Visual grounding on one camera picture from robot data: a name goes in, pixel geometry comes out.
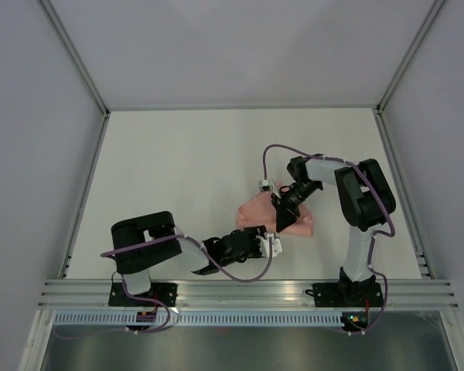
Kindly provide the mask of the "pink cloth napkin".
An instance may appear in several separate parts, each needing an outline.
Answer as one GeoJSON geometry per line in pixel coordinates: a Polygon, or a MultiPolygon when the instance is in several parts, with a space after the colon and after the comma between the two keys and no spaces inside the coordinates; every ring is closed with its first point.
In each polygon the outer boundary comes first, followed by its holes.
{"type": "MultiPolygon", "coordinates": [[[[272,205],[272,196],[269,192],[259,192],[252,199],[240,206],[237,211],[237,227],[265,226],[268,232],[276,232],[276,212],[272,205]]],[[[300,213],[301,216],[297,222],[280,233],[298,237],[311,237],[314,229],[314,216],[304,206],[304,203],[300,206],[300,213]]]]}

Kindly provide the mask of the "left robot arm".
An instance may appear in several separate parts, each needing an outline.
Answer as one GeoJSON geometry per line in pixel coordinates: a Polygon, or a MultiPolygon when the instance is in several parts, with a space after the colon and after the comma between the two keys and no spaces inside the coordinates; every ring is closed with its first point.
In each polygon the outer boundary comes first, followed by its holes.
{"type": "Polygon", "coordinates": [[[220,272],[233,281],[252,283],[268,272],[276,244],[276,235],[263,225],[198,240],[184,233],[169,211],[117,222],[111,227],[111,239],[113,249],[101,256],[115,262],[126,296],[137,306],[147,305],[152,300],[151,267],[174,260],[198,276],[220,272]],[[226,270],[231,264],[261,258],[267,263],[256,277],[239,278],[226,270]]]}

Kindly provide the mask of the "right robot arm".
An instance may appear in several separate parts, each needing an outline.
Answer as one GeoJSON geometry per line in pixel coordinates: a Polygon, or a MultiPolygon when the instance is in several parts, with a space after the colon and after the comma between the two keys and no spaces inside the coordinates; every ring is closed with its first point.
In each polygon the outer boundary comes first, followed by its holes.
{"type": "Polygon", "coordinates": [[[334,158],[292,158],[287,166],[294,182],[271,194],[278,233],[301,218],[300,206],[325,184],[337,189],[341,211],[350,226],[348,250],[339,271],[337,294],[342,303],[355,305],[375,288],[371,260],[375,236],[395,235],[391,214],[396,201],[377,160],[356,164],[334,158]]]}

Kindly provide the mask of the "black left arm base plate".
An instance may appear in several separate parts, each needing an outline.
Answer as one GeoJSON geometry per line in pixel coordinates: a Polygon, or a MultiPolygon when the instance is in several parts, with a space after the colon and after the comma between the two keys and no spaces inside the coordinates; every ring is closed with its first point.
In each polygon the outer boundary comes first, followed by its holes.
{"type": "Polygon", "coordinates": [[[127,296],[122,283],[113,283],[108,298],[109,307],[160,307],[162,304],[171,308],[176,305],[178,285],[168,282],[153,283],[150,291],[127,296]]]}

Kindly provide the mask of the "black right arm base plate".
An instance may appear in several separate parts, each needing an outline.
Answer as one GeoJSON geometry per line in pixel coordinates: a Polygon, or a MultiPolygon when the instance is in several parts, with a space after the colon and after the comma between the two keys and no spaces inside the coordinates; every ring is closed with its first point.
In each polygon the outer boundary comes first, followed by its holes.
{"type": "Polygon", "coordinates": [[[314,300],[317,308],[380,308],[384,303],[378,283],[314,283],[304,293],[314,300]]]}

